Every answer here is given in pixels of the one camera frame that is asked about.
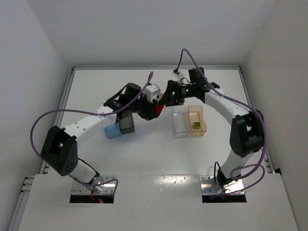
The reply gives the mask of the lime green lego brick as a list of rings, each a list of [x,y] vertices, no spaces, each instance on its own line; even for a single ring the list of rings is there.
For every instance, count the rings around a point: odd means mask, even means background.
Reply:
[[[200,122],[193,122],[192,128],[193,128],[193,130],[200,130],[201,129],[201,123]]]

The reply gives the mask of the red lego brick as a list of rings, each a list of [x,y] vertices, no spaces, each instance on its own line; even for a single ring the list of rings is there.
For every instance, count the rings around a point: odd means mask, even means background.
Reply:
[[[156,108],[155,108],[155,111],[156,111],[156,114],[157,116],[160,116],[162,110],[164,109],[164,105],[157,105]]]

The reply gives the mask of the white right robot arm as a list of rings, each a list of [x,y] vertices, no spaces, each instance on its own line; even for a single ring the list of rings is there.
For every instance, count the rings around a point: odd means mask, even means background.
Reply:
[[[209,82],[202,67],[189,69],[189,82],[184,84],[184,75],[173,70],[177,80],[167,83],[160,100],[164,106],[182,105],[186,98],[197,98],[214,108],[231,126],[231,152],[225,163],[219,167],[214,179],[223,187],[233,180],[243,179],[242,169],[252,155],[264,149],[267,143],[263,114],[249,105],[228,97],[215,82]]]

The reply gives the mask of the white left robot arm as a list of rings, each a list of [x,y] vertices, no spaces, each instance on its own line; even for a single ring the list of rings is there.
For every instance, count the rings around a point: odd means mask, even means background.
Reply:
[[[61,176],[69,176],[87,188],[99,188],[110,180],[101,180],[100,174],[90,164],[78,157],[78,149],[89,138],[125,120],[133,113],[145,120],[159,116],[157,109],[160,88],[148,84],[141,88],[134,83],[126,84],[94,113],[80,121],[60,128],[49,129],[41,157]]]

